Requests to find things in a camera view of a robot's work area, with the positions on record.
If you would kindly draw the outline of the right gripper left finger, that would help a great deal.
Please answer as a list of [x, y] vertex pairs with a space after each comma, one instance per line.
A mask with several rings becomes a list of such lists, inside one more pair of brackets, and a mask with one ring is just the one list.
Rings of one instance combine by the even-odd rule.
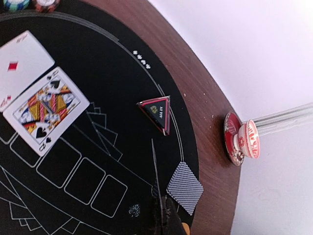
[[161, 227], [161, 222], [162, 222], [162, 217], [161, 217], [161, 206], [160, 202], [157, 198], [153, 199], [153, 204], [152, 204], [152, 211], [153, 211], [153, 218], [154, 218], [154, 235], [161, 235], [162, 234], [162, 227]]

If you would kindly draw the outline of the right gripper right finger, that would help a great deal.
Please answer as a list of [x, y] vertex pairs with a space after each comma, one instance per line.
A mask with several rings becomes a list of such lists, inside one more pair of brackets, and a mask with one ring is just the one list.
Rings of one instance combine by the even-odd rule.
[[186, 231], [170, 197], [161, 198], [161, 234], [186, 235]]

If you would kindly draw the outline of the orange big blind button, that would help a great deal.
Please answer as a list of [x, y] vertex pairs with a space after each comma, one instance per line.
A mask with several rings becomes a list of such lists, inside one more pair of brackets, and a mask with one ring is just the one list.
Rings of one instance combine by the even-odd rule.
[[189, 227], [189, 225], [187, 223], [184, 223], [184, 222], [182, 222], [181, 224], [182, 224], [186, 234], [190, 235], [190, 227]]

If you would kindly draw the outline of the edge-on playing card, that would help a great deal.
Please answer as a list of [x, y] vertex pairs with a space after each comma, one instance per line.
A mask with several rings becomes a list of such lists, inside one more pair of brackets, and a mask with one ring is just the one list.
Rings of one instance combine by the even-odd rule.
[[155, 175], [156, 175], [156, 185], [157, 185], [157, 195], [158, 195], [158, 202], [159, 202], [159, 208], [160, 208], [160, 217], [161, 217], [161, 223], [163, 223], [163, 204], [162, 204], [161, 193], [160, 193], [160, 188], [159, 188], [157, 158], [156, 158], [156, 152], [155, 152], [153, 139], [151, 139], [151, 145], [152, 145], [153, 162], [154, 162], [154, 169], [155, 169]]

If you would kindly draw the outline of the red black triangular all-in marker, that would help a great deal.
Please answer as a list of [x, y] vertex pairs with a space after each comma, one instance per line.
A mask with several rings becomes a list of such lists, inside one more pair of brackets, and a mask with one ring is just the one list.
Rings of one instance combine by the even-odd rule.
[[143, 100], [137, 106], [164, 136], [170, 135], [170, 96]]

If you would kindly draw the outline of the queen of spades card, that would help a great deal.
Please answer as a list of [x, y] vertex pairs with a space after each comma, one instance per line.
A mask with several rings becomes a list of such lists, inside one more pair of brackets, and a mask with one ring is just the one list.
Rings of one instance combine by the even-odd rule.
[[3, 116], [42, 157], [88, 106], [85, 95], [56, 67], [20, 95]]

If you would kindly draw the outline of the ace of diamonds card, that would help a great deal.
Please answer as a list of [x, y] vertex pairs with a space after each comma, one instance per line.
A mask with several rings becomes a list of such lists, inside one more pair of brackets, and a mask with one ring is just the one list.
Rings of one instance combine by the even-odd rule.
[[0, 47], [0, 111], [3, 112], [55, 61], [33, 36], [25, 31]]

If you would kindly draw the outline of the single brown 100 poker chip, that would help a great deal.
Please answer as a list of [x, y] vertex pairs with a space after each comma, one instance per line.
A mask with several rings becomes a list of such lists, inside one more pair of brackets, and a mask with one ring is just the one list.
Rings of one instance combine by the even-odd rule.
[[56, 10], [60, 0], [32, 0], [35, 10], [43, 13], [50, 13]]

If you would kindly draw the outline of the single green blue poker chip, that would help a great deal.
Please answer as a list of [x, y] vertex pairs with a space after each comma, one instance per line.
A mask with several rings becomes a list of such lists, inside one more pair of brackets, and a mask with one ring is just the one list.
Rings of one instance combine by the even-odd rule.
[[28, 7], [30, 0], [3, 0], [4, 9], [7, 11], [19, 11]]

